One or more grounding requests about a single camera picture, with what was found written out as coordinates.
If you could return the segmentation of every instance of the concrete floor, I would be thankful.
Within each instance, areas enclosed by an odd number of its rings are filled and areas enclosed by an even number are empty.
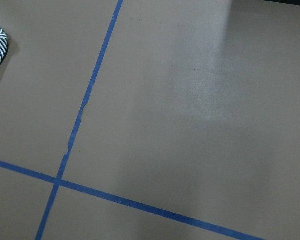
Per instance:
[[[121,3],[0,1],[0,240],[299,240],[300,6]]]

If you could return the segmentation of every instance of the blue tape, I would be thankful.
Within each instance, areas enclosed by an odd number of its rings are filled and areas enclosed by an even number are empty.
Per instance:
[[[0,161],[0,167],[4,168],[4,169],[8,169],[8,170],[16,172],[16,173],[27,175],[29,177],[33,177],[35,179],[40,179],[40,180],[43,180],[43,181],[46,181],[46,182],[49,182],[52,184],[54,184],[56,181],[55,177],[45,175],[40,172],[32,171],[32,170],[29,170],[29,169],[26,169],[26,168],[23,168],[20,166],[12,165],[7,162]]]
[[[117,204],[125,205],[130,208],[138,209],[147,213],[151,213],[154,215],[158,215],[167,219],[171,219],[180,223],[188,224],[197,228],[201,228],[204,230],[208,230],[210,232],[214,232],[217,234],[221,234],[227,237],[231,237],[238,240],[264,240],[262,238],[258,238],[255,236],[247,235],[238,231],[234,231],[222,226],[217,226],[208,222],[196,220],[191,217],[183,216],[177,213],[173,213],[170,211],[166,211],[160,208],[156,208],[153,206],[149,206],[140,202],[132,201],[126,198],[122,198],[119,196],[115,196],[106,192],[98,191],[86,186],[82,186],[73,182],[62,180],[61,184],[62,187],[72,189],[84,194],[89,194],[104,200],[108,200]]]
[[[72,129],[72,132],[71,132],[71,135],[70,135],[70,139],[68,141],[68,152],[62,158],[62,162],[60,164],[60,167],[59,167],[59,170],[58,170],[58,173],[57,173],[57,176],[56,176],[56,180],[55,180],[54,186],[52,188],[52,191],[51,191],[48,203],[46,205],[46,208],[45,208],[45,211],[44,211],[44,215],[43,215],[43,217],[41,219],[41,223],[40,223],[37,235],[35,237],[35,240],[41,240],[41,238],[43,236],[43,233],[45,231],[45,227],[46,227],[46,224],[47,224],[49,213],[50,213],[51,208],[52,208],[52,206],[53,206],[53,204],[55,202],[55,199],[56,199],[56,196],[57,196],[57,193],[58,193],[58,189],[59,189],[59,185],[60,185],[61,179],[62,179],[62,177],[63,177],[63,175],[65,173],[66,166],[67,166],[67,163],[68,163],[68,160],[69,160],[69,156],[71,154],[72,148],[73,148],[75,140],[76,140],[77,133],[78,133],[80,125],[81,125],[81,118],[82,118],[84,109],[85,109],[85,107],[86,107],[86,105],[87,105],[87,103],[89,101],[89,98],[90,98],[93,86],[94,86],[94,84],[96,82],[96,79],[97,79],[97,76],[98,76],[101,64],[103,62],[103,59],[104,59],[104,56],[105,56],[105,53],[106,53],[106,50],[107,50],[107,47],[108,47],[111,35],[112,35],[112,32],[113,32],[113,30],[115,28],[115,25],[116,25],[116,21],[117,21],[117,18],[118,18],[118,15],[119,15],[122,3],[123,3],[123,0],[118,0],[117,5],[115,7],[115,10],[114,10],[114,13],[113,13],[113,16],[112,16],[112,19],[111,19],[108,31],[107,31],[107,33],[105,35],[105,38],[104,38],[104,41],[103,41],[103,44],[102,44],[102,47],[101,47],[101,50],[100,50],[100,53],[99,53],[99,57],[98,57],[98,59],[96,61],[96,64],[95,64],[95,67],[94,67],[91,79],[89,81],[88,88],[87,88],[87,90],[85,92],[85,95],[84,95],[84,98],[83,98],[83,101],[82,101],[79,113],[78,113],[78,115],[76,117],[73,129]]]

